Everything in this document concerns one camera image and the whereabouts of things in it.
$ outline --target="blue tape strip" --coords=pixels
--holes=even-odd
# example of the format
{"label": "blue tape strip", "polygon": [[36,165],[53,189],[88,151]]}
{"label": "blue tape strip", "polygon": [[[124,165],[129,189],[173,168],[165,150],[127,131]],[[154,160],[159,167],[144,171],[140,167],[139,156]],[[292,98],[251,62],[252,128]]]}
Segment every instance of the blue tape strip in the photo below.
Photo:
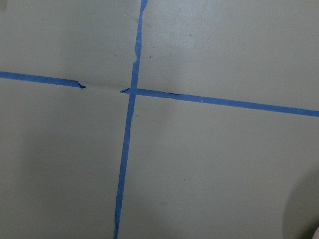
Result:
{"label": "blue tape strip", "polygon": [[[140,16],[139,16],[139,23],[138,23],[138,29],[137,29],[137,34],[136,34],[136,43],[135,43],[136,61],[133,63],[131,89],[137,89],[137,85],[138,85],[141,50],[142,50],[143,12],[144,12],[144,9],[146,7],[147,2],[148,2],[148,0],[141,0]],[[133,117],[133,113],[134,113],[135,98],[136,98],[135,94],[130,94],[128,112],[127,112],[127,116],[126,116],[123,148],[122,148],[118,191],[117,191],[117,195],[116,195],[116,204],[115,204],[114,239],[117,239],[118,235],[119,235],[123,192],[124,192],[125,176],[126,176],[126,167],[127,167],[127,163],[128,163],[129,148],[130,148],[130,131],[131,131],[132,117]]]}
{"label": "blue tape strip", "polygon": [[81,85],[79,82],[73,81],[73,80],[51,78],[51,77],[45,77],[45,76],[26,75],[26,74],[19,74],[19,73],[5,72],[5,71],[0,71],[0,78],[20,80],[20,81],[40,82],[40,83],[54,84],[54,85],[60,85],[60,86],[86,88],[85,86]]}
{"label": "blue tape strip", "polygon": [[219,99],[219,98],[212,98],[212,97],[174,94],[174,93],[144,90],[144,89],[134,90],[134,89],[128,88],[128,89],[122,90],[121,92],[126,94],[133,93],[135,95],[140,95],[140,96],[172,98],[172,99],[181,100],[181,101],[191,101],[191,102],[199,102],[199,103],[206,103],[206,104],[213,104],[213,105],[233,106],[233,107],[255,109],[255,110],[262,110],[262,111],[273,111],[273,112],[281,112],[281,113],[288,113],[288,114],[295,114],[295,115],[319,117],[319,111],[291,108],[291,107],[285,107],[285,106],[273,106],[273,105],[265,105],[265,104],[258,104],[258,103],[244,102],[244,101],[233,101],[233,100],[226,100],[226,99]]}

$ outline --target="beige surface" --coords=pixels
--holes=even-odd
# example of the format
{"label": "beige surface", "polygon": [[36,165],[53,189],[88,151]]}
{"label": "beige surface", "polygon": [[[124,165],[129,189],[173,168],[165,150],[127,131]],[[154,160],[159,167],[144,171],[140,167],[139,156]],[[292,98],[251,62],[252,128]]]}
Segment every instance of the beige surface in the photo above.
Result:
{"label": "beige surface", "polygon": [[318,177],[294,193],[318,122],[138,96],[119,238],[297,239],[319,218]]}
{"label": "beige surface", "polygon": [[317,0],[151,0],[139,87],[318,110],[318,21]]}
{"label": "beige surface", "polygon": [[[316,0],[149,0],[139,87],[319,110]],[[112,238],[139,0],[0,0],[0,238]],[[119,239],[308,239],[318,118],[137,97]]]}
{"label": "beige surface", "polygon": [[0,79],[0,238],[113,236],[127,101]]}
{"label": "beige surface", "polygon": [[139,0],[10,0],[0,11],[0,70],[125,88],[139,6]]}

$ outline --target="gray floor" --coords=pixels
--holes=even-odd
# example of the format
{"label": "gray floor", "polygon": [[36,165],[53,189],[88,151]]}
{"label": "gray floor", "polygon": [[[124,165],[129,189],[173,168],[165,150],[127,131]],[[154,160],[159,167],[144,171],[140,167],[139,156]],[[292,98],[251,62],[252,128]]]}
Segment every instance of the gray floor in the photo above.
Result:
{"label": "gray floor", "polygon": [[[0,238],[113,237],[139,0],[0,0]],[[139,88],[319,110],[319,2],[149,0]],[[306,239],[319,119],[137,96],[120,239]]]}

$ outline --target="torn tape end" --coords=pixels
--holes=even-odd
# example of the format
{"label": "torn tape end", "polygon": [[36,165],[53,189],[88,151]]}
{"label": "torn tape end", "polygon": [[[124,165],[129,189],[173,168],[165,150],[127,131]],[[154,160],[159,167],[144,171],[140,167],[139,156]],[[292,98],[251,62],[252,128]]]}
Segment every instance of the torn tape end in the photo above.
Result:
{"label": "torn tape end", "polygon": [[86,89],[86,86],[82,85],[80,82],[78,82],[80,88]]}
{"label": "torn tape end", "polygon": [[121,90],[120,92],[121,93],[128,93],[127,91],[129,91],[130,90],[130,87],[128,87],[128,88],[126,88],[126,89],[124,89],[124,90]]}

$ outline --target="blue painter's tape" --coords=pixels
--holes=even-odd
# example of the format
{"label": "blue painter's tape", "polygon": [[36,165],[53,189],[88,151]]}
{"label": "blue painter's tape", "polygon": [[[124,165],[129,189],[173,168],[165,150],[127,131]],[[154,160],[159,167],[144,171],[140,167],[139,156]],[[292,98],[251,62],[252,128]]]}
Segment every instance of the blue painter's tape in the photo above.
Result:
{"label": "blue painter's tape", "polygon": [[[137,34],[136,34],[136,43],[135,43],[136,61],[133,63],[132,80],[131,80],[131,88],[130,89],[137,89],[137,85],[138,85],[141,50],[142,50],[143,12],[145,10],[147,2],[148,2],[148,0],[141,0],[140,15],[139,15]],[[129,148],[130,148],[130,131],[131,131],[132,117],[133,117],[133,113],[134,113],[135,98],[136,98],[136,95],[131,92],[130,99],[129,99],[129,105],[128,105],[128,112],[127,112],[127,116],[126,116],[118,191],[117,191],[117,195],[116,195],[116,204],[115,204],[115,213],[114,213],[114,217],[115,217],[114,239],[118,239],[118,235],[119,235],[123,192],[124,192],[125,176],[126,176],[126,167],[127,167],[127,163],[128,163]]]}
{"label": "blue painter's tape", "polygon": [[281,112],[281,113],[287,113],[287,114],[319,117],[319,111],[291,108],[291,107],[285,107],[285,106],[273,106],[273,105],[245,102],[245,101],[234,101],[234,100],[226,100],[226,99],[219,99],[219,98],[212,98],[212,97],[174,94],[174,93],[144,90],[144,89],[136,89],[136,90],[126,89],[121,92],[126,94],[133,93],[140,96],[172,98],[172,99],[181,100],[181,101],[191,101],[191,102],[199,102],[199,103],[206,103],[206,104],[213,104],[213,105],[233,106],[233,107],[255,109],[255,110],[262,110],[262,111],[273,111],[273,112]]}
{"label": "blue painter's tape", "polygon": [[81,85],[79,82],[73,81],[73,80],[51,78],[51,77],[45,77],[45,76],[26,75],[26,74],[19,74],[19,73],[5,72],[5,71],[0,71],[0,78],[20,80],[20,81],[40,82],[40,83],[54,84],[54,85],[60,85],[60,86],[86,88],[85,86]]}

